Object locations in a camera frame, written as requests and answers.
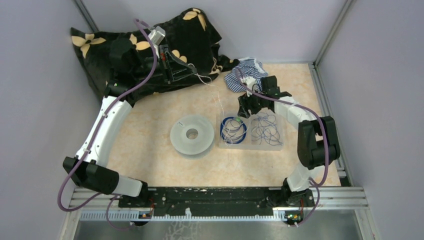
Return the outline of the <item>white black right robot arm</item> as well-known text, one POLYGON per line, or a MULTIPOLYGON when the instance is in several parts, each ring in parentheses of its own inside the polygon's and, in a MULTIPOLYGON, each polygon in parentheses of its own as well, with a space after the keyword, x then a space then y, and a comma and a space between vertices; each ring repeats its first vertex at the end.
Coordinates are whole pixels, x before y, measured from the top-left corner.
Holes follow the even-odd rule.
POLYGON ((256 81, 236 77, 245 93, 238 98, 238 116, 249 118, 268 109, 285 118, 297 130, 297 156, 299 164, 284 180, 286 189, 281 199, 287 206, 301 200, 301 192, 310 185, 320 187, 327 179, 329 165, 341 155, 335 120, 320 117, 312 109, 301 105, 287 91, 281 91, 275 76, 261 79, 261 88, 255 90, 256 81))

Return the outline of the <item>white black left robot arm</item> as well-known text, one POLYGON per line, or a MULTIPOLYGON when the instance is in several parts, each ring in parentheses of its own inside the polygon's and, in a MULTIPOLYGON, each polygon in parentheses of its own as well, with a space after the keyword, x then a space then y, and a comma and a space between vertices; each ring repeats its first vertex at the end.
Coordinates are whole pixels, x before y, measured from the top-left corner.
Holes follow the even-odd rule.
POLYGON ((168 40, 137 37, 87 39, 78 57, 86 71, 97 75, 101 108, 80 149, 66 157, 66 182, 102 194, 130 196, 138 207, 149 203, 146 183, 107 167, 113 143, 134 104, 153 92, 196 73, 168 40))

